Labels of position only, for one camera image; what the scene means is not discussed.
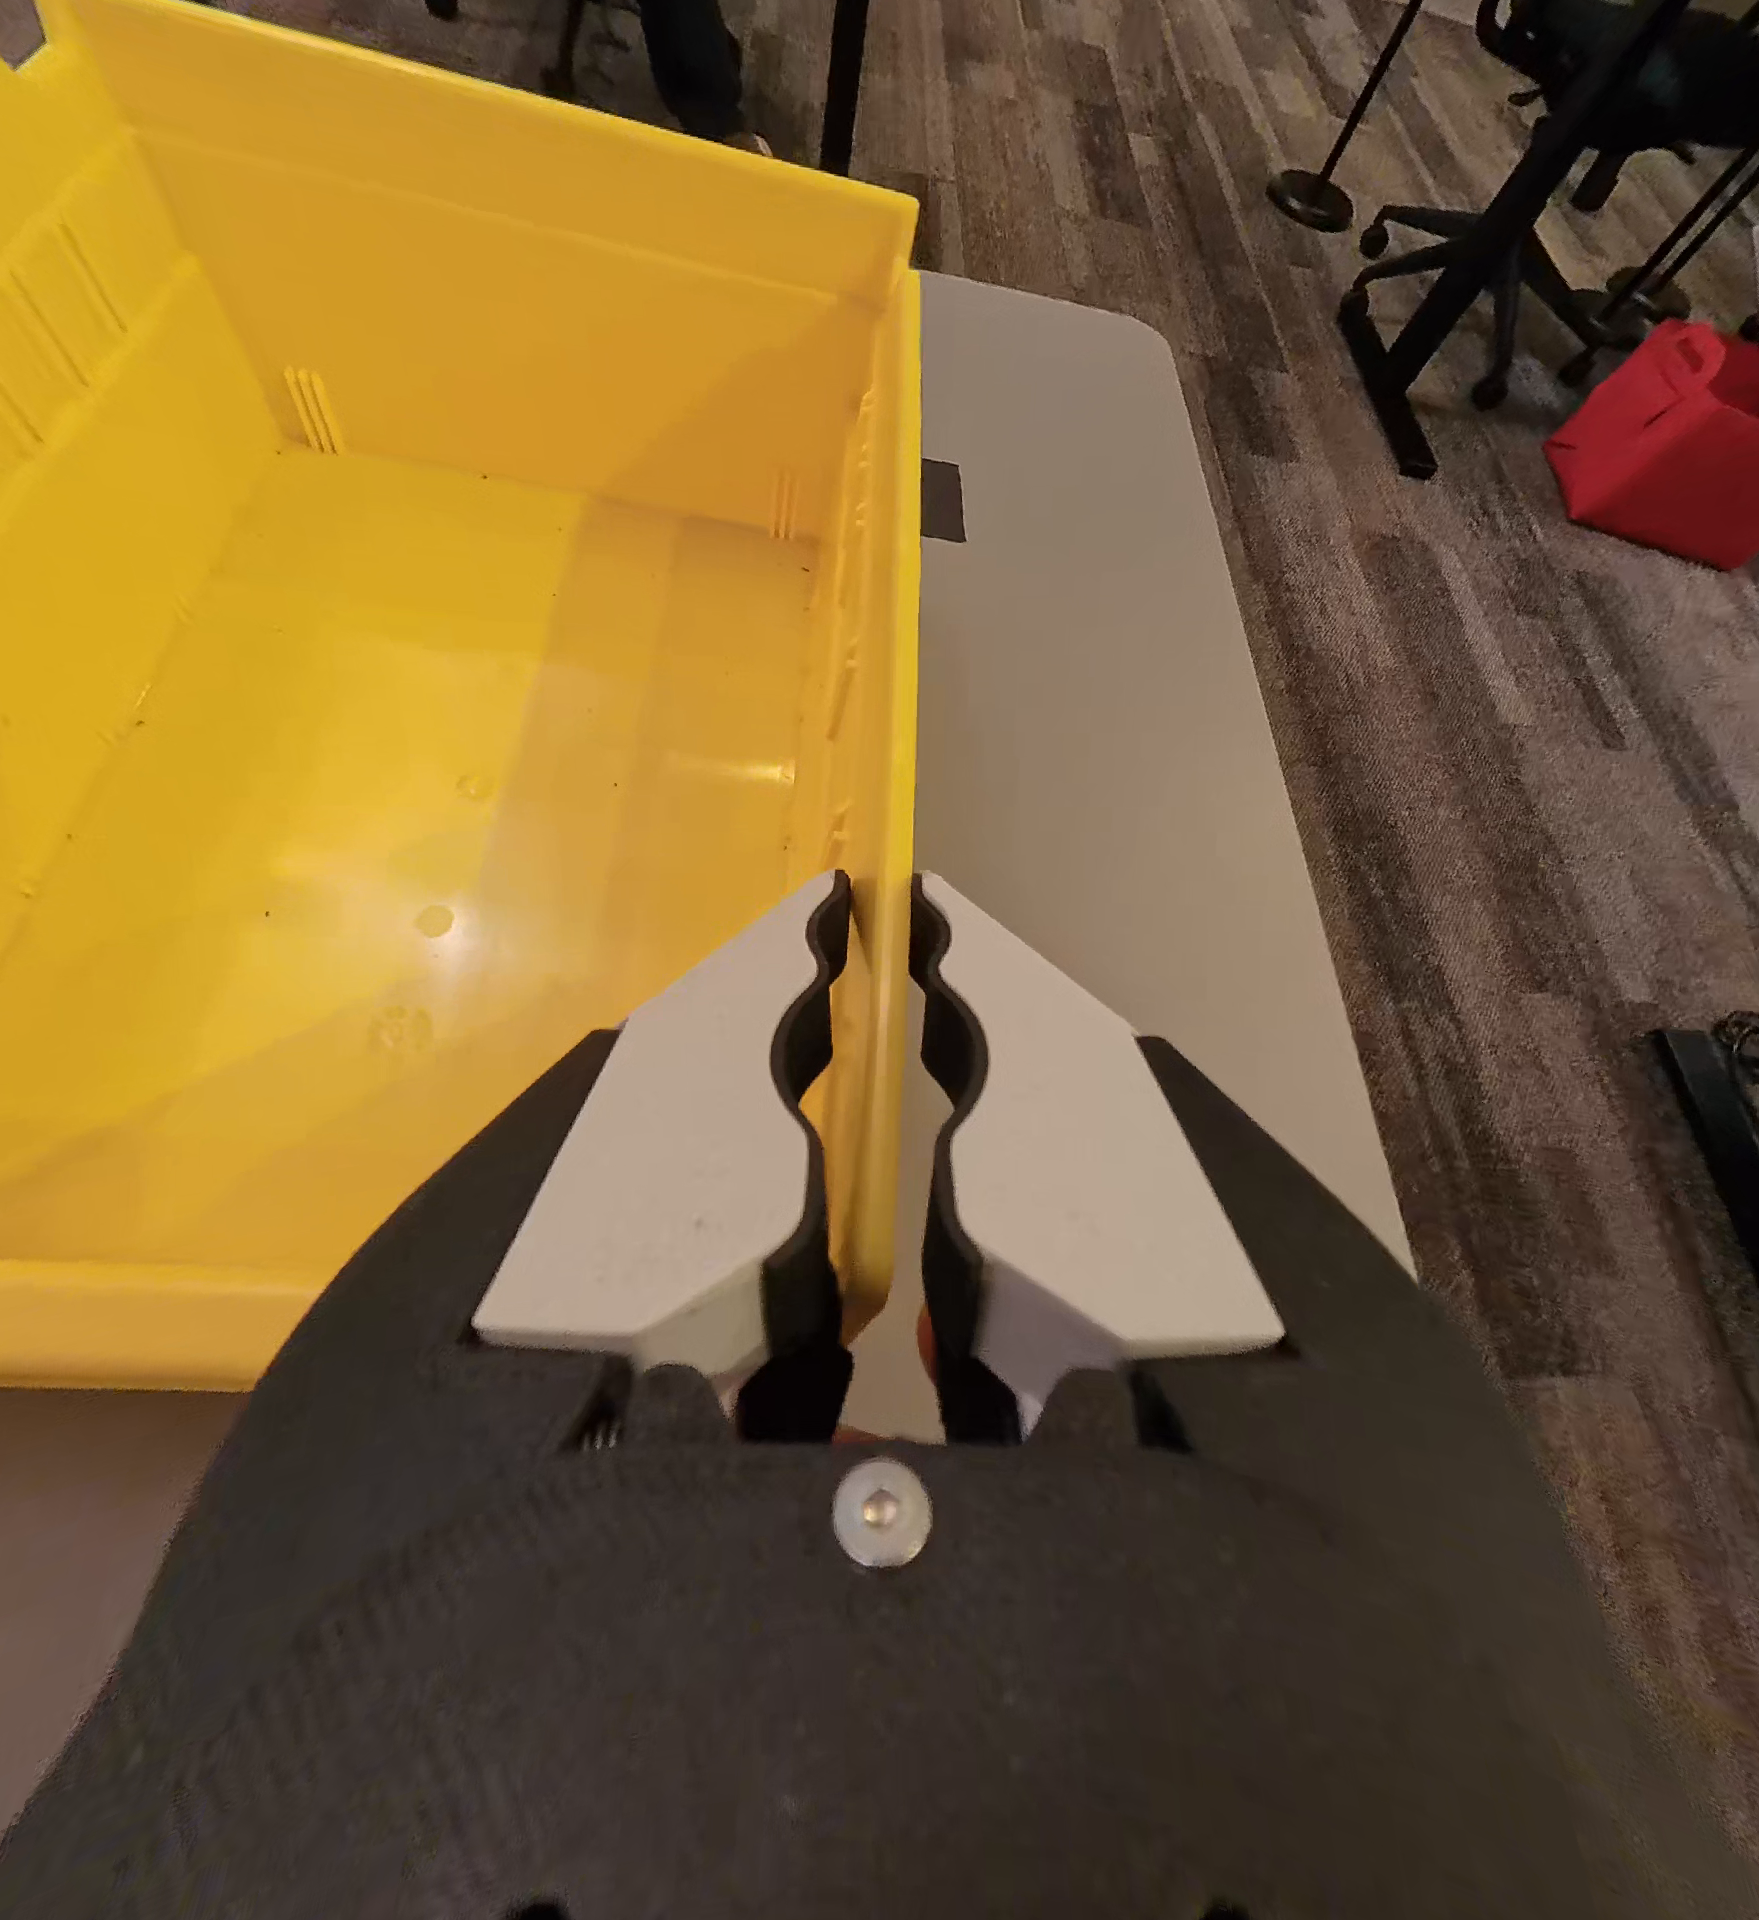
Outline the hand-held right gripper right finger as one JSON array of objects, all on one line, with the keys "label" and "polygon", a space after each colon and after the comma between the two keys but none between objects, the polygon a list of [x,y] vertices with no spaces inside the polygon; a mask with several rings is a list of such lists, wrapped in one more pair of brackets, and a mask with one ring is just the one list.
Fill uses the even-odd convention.
[{"label": "hand-held right gripper right finger", "polygon": [[934,1137],[920,1310],[948,1445],[1022,1445],[1074,1373],[1249,1357],[1282,1318],[1145,1035],[963,895],[912,875]]}]

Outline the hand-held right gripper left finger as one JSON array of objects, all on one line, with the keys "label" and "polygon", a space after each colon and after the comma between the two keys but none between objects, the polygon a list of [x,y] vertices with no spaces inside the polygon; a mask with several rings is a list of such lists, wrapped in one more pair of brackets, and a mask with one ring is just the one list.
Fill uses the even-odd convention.
[{"label": "hand-held right gripper left finger", "polygon": [[485,1345],[690,1369],[747,1440],[836,1440],[855,1359],[803,1098],[849,918],[849,875],[817,873],[619,1022],[473,1313]]}]

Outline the yellow plastic bin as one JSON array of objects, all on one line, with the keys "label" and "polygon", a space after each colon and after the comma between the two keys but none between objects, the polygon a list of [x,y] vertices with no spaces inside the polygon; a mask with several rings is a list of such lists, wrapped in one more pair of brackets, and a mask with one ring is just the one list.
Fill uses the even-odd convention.
[{"label": "yellow plastic bin", "polygon": [[494,1116],[855,882],[894,1281],[919,204],[203,4],[0,61],[0,1390],[249,1390]]}]

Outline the red storage bin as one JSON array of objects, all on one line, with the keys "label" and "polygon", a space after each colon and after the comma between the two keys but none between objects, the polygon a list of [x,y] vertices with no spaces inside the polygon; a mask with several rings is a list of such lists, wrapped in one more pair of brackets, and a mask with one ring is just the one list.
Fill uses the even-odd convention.
[{"label": "red storage bin", "polygon": [[1759,555],[1759,344],[1660,320],[1544,435],[1565,516],[1692,565]]}]

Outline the black pole stand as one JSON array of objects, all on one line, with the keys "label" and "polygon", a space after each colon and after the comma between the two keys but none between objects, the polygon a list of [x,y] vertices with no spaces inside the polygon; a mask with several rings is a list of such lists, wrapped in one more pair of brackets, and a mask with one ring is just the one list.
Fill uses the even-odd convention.
[{"label": "black pole stand", "polygon": [[1395,61],[1398,61],[1406,34],[1415,33],[1422,7],[1427,4],[1401,4],[1398,7],[1398,21],[1395,21],[1384,53],[1370,62],[1368,83],[1358,87],[1356,102],[1345,108],[1339,135],[1336,135],[1329,151],[1323,155],[1323,161],[1316,171],[1288,165],[1288,171],[1270,173],[1268,200],[1296,226],[1309,226],[1309,231],[1323,231],[1323,234],[1352,231],[1356,204],[1339,185],[1339,165],[1343,165],[1358,126],[1368,122],[1388,74],[1395,71]]}]

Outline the black office chair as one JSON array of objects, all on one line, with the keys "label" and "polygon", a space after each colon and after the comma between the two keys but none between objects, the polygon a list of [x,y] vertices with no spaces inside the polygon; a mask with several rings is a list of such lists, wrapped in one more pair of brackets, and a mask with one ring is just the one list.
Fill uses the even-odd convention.
[{"label": "black office chair", "polygon": [[1509,397],[1525,294],[1578,337],[1570,381],[1622,344],[1542,241],[1578,161],[1574,205],[1593,216],[1636,155],[1759,147],[1759,4],[1479,4],[1472,34],[1525,79],[1515,102],[1542,108],[1517,165],[1482,210],[1384,205],[1358,234],[1361,271],[1339,300],[1380,431],[1417,483],[1438,473],[1438,454],[1410,393],[1479,299],[1495,300],[1489,365],[1471,387],[1482,414]]}]

